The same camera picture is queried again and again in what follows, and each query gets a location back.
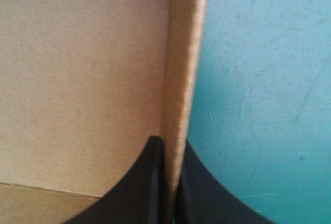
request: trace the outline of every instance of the blue surface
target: blue surface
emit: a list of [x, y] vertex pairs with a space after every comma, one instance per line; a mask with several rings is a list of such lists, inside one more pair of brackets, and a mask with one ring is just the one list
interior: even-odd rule
[[331, 223], [331, 0], [209, 0], [189, 140], [276, 223]]

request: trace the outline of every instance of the brown cardboard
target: brown cardboard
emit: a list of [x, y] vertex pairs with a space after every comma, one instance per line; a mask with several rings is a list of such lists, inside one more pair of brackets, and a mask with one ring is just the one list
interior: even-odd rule
[[206, 0], [170, 0], [168, 55], [161, 121], [161, 132], [165, 140], [167, 186], [164, 223], [171, 223], [182, 168], [205, 6]]
[[168, 0], [0, 7], [0, 182], [103, 195], [159, 132]]
[[58, 224], [98, 198], [0, 184], [1, 224]]

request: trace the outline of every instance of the black plastic piece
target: black plastic piece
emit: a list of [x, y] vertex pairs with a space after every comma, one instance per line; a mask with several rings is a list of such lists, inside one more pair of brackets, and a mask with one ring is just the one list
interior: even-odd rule
[[272, 224], [208, 172], [187, 142], [175, 208], [176, 224]]
[[151, 136], [121, 181], [64, 224], [158, 224], [162, 157], [161, 138]]

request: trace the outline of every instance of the corrugated cardboard edge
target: corrugated cardboard edge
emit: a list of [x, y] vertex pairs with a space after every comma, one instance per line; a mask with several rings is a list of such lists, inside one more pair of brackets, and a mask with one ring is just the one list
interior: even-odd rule
[[207, 0], [170, 0], [161, 135], [165, 142], [164, 223], [171, 223], [182, 168]]

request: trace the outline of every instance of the black object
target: black object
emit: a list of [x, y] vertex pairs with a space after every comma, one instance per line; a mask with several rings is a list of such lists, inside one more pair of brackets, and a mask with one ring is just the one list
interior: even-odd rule
[[64, 224], [158, 224], [162, 156], [161, 138], [151, 136], [121, 181]]
[[176, 224], [272, 224], [229, 193], [187, 142], [175, 207]]

